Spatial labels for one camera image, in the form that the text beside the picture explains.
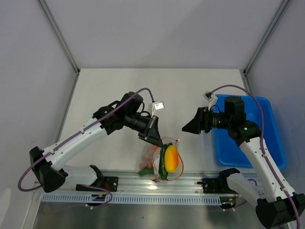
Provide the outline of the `yellow bell pepper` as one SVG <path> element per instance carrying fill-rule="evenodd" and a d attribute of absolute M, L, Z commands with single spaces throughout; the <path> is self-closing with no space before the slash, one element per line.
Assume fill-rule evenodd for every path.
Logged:
<path fill-rule="evenodd" d="M 164 161 L 165 169 L 168 173 L 176 171 L 179 164 L 178 150 L 176 146 L 172 145 L 167 148 Z"/>

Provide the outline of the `clear orange zip top bag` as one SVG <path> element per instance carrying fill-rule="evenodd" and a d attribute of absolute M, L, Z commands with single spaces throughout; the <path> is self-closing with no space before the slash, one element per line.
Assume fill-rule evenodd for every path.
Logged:
<path fill-rule="evenodd" d="M 180 178 L 184 163 L 178 150 L 179 142 L 179 138 L 163 137 L 162 147 L 147 146 L 139 161 L 139 178 L 153 182 L 170 182 Z"/>

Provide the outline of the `green chili pepper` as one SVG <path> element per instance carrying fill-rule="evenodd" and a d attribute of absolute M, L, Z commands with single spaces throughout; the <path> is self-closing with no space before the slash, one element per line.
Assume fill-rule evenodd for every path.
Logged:
<path fill-rule="evenodd" d="M 162 180 L 167 180 L 167 177 L 168 177 L 168 172 L 166 171 L 165 169 L 165 152 L 167 150 L 167 148 L 169 146 L 172 146 L 173 144 L 172 143 L 168 143 L 168 144 L 163 144 L 161 150 L 160 150 L 160 160 L 159 160 L 159 169 L 158 169 L 158 174 L 159 174 L 159 177 L 162 179 Z"/>

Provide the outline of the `red cherry tomato bunch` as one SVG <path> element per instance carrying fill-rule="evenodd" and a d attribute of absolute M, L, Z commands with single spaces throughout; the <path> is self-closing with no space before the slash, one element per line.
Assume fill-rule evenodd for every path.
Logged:
<path fill-rule="evenodd" d="M 153 168 L 154 153 L 157 149 L 158 147 L 153 145 L 148 145 L 144 148 L 141 160 L 139 162 L 139 169 Z"/>

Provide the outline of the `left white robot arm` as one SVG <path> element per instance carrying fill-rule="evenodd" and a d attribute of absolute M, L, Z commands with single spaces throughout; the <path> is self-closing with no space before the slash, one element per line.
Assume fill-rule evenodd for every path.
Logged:
<path fill-rule="evenodd" d="M 163 145 L 155 111 L 164 108 L 163 102 L 153 101 L 151 111 L 139 111 L 143 98 L 135 92 L 126 93 L 121 100 L 99 108 L 74 134 L 52 146 L 30 151 L 32 171 L 46 193 L 62 186 L 75 186 L 77 191 L 97 191 L 106 188 L 106 179 L 95 165 L 69 166 L 67 163 L 97 140 L 114 131 L 128 127 L 138 133 L 140 140 L 154 146 Z"/>

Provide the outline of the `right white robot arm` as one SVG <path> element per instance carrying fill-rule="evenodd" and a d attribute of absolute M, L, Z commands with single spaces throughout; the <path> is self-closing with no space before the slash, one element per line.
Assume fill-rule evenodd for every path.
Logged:
<path fill-rule="evenodd" d="M 236 145 L 246 155 L 258 175 L 261 187 L 249 182 L 239 171 L 226 170 L 218 179 L 222 192 L 233 190 L 241 194 L 254 208 L 260 223 L 267 229 L 296 221 L 301 227 L 300 216 L 305 209 L 304 194 L 297 194 L 276 166 L 264 139 L 264 127 L 246 118 L 244 102 L 239 96 L 228 96 L 224 100 L 224 111 L 214 112 L 212 107 L 217 96 L 205 94 L 208 107 L 197 109 L 195 117 L 182 131 L 200 134 L 213 128 L 225 129 Z"/>

